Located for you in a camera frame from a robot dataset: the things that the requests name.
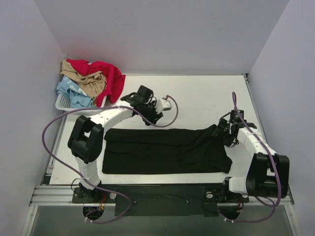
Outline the black t shirt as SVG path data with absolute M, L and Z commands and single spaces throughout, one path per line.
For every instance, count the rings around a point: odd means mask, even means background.
M 104 174 L 229 173 L 232 160 L 216 125 L 205 129 L 110 129 L 104 139 Z

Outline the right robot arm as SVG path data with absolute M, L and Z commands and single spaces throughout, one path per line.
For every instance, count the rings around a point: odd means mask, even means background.
M 220 197 L 233 200 L 237 194 L 284 199 L 288 194 L 289 158 L 274 151 L 243 110 L 231 110 L 219 119 L 213 137 L 232 148 L 242 144 L 252 158 L 245 177 L 226 177 Z

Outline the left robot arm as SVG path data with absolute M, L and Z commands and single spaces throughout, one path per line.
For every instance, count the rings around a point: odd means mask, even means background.
M 104 155 L 105 133 L 121 121 L 136 114 L 143 115 L 146 125 L 156 122 L 163 116 L 162 112 L 172 108 L 165 98 L 154 100 L 154 92 L 140 86 L 137 92 L 120 99 L 114 106 L 90 117 L 77 118 L 68 140 L 68 147 L 78 163 L 81 177 L 80 184 L 85 188 L 84 197 L 91 203 L 101 198 L 97 172 L 97 159 Z

